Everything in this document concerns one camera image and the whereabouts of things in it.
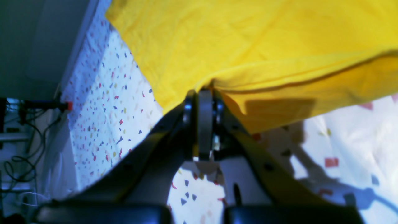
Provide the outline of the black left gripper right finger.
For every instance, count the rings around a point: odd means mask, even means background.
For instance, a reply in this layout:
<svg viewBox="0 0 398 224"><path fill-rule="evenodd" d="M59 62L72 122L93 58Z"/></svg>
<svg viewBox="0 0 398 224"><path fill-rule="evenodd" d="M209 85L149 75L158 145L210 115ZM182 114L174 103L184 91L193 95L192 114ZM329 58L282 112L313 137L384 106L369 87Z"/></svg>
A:
<svg viewBox="0 0 398 224"><path fill-rule="evenodd" d="M353 207L310 192L262 149L218 92L199 91L199 161L219 165L225 224L362 224Z"/></svg>

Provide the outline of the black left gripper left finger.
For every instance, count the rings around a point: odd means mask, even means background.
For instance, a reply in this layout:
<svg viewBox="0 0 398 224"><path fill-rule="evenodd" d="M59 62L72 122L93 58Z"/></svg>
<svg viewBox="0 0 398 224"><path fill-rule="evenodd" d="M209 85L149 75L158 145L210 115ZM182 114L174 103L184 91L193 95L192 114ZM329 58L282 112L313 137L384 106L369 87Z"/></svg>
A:
<svg viewBox="0 0 398 224"><path fill-rule="evenodd" d="M195 142L197 94L168 112L111 171L66 200L36 211L37 224L172 224L167 206L172 180Z"/></svg>

